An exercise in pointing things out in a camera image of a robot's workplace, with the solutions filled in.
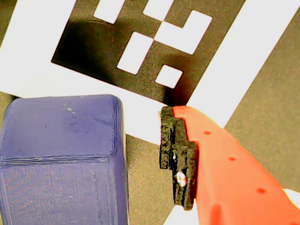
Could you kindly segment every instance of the blue cube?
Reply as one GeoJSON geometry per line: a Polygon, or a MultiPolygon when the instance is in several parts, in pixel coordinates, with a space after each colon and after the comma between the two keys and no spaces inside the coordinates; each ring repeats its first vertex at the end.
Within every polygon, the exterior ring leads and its hole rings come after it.
{"type": "Polygon", "coordinates": [[[121,101],[17,99],[0,132],[4,225],[127,225],[121,101]]]}

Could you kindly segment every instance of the white square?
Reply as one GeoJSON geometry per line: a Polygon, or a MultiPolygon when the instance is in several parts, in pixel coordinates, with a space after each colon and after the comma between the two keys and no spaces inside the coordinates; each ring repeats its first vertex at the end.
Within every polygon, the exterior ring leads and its hole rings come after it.
{"type": "Polygon", "coordinates": [[[133,32],[117,68],[136,75],[152,45],[152,42],[152,38],[138,32],[133,32]]]}
{"type": "Polygon", "coordinates": [[[178,80],[182,75],[182,71],[173,67],[163,65],[155,82],[167,86],[169,88],[175,88],[178,80]]]}
{"type": "Polygon", "coordinates": [[[143,13],[154,19],[163,21],[174,0],[149,0],[143,13]]]}

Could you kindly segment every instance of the screw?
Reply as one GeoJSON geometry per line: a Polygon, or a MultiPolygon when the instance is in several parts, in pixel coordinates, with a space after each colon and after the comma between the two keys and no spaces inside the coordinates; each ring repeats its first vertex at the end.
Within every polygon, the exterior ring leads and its hole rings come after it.
{"type": "Polygon", "coordinates": [[[186,184],[187,184],[187,178],[186,178],[186,176],[184,175],[183,172],[179,171],[179,172],[176,174],[176,178],[177,178],[177,182],[179,183],[179,185],[180,185],[181,187],[186,186],[186,184]]]}

